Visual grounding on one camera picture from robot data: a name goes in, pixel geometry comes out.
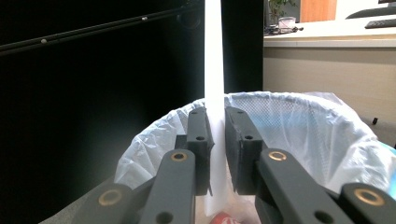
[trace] trash can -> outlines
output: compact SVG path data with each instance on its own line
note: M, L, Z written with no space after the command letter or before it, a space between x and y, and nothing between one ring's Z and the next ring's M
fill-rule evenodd
M390 195L395 154L334 94L238 92L225 94L224 103L245 110L265 144L291 153L321 186L339 193L345 183L360 182ZM189 112L202 106L205 99L172 110L135 136L114 181L135 189L154 177L177 135L186 134ZM249 197L230 194L231 202L248 203Z

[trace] orange object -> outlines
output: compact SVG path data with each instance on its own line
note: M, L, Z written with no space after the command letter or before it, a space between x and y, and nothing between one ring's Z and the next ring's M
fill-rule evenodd
M337 0L301 0L300 22L333 21Z
M220 212L213 217L210 224L241 224L225 212Z

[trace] desk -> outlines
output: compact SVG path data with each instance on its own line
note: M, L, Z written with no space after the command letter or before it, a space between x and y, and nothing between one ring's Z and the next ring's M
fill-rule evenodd
M333 92L360 116L396 124L396 28L364 28L395 18L297 23L302 31L266 36L263 89Z

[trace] cable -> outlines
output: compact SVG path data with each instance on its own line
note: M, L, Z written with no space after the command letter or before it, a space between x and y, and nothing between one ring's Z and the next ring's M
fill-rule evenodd
M264 36L267 35L286 35L290 33L296 33L297 31L302 31L304 27L298 28L297 26L294 26L290 28L289 32L281 32L282 28L279 28L277 25L272 25L272 26L267 26L264 27Z
M144 16L133 17L130 19L125 19L121 21L113 21L109 23L104 23L100 25L95 25L87 28L77 29L73 31L68 31L64 33L59 33L56 35L46 35L38 38L33 38L29 40L24 40L20 42L15 42L11 44L6 44L0 46L0 56L8 55L11 53L17 53L25 51L28 49L37 49L40 47L45 47L52 44L59 44L64 41L69 41L77 38L82 38L89 35L97 35L104 32L109 32L113 30L118 30L121 28L129 27L132 25L137 25L143 22L156 21L164 19L167 17L172 17L176 15L182 15L186 12L195 11L198 9L203 9L203 5L199 4L189 4L180 8L165 10L162 12L151 13Z

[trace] keyboard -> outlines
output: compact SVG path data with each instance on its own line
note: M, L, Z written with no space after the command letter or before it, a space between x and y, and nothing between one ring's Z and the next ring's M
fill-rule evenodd
M386 27L396 27L396 19L369 21L369 23L367 23L367 25L364 28L375 29L375 28L386 28Z

